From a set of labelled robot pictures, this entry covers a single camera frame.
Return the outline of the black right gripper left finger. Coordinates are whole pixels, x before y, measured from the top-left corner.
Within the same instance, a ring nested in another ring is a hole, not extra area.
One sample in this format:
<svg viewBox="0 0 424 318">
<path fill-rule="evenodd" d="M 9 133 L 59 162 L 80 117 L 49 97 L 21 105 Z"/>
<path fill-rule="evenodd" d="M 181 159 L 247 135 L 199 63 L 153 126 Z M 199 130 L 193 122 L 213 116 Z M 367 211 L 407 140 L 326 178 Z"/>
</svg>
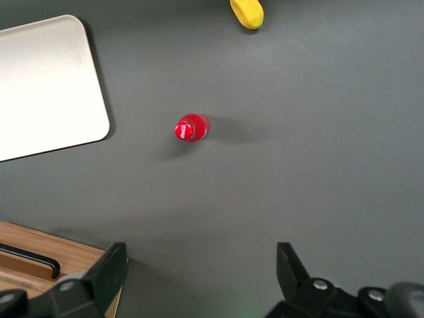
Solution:
<svg viewBox="0 0 424 318">
<path fill-rule="evenodd" d="M 28 298 L 23 289 L 1 292 L 2 317 L 105 317 L 128 272 L 127 246 L 113 243 L 80 278 L 64 278 Z"/>
</svg>

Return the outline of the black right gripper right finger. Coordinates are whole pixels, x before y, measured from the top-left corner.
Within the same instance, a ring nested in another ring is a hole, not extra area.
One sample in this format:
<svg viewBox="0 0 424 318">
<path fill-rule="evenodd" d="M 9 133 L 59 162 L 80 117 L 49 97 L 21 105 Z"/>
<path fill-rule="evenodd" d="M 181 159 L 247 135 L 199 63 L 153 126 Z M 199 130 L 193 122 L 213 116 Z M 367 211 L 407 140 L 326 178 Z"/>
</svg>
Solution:
<svg viewBox="0 0 424 318">
<path fill-rule="evenodd" d="M 284 300 L 267 317 L 389 317 L 384 288 L 361 288 L 350 295 L 324 278 L 311 277 L 293 246 L 279 242 L 276 275 Z"/>
</svg>

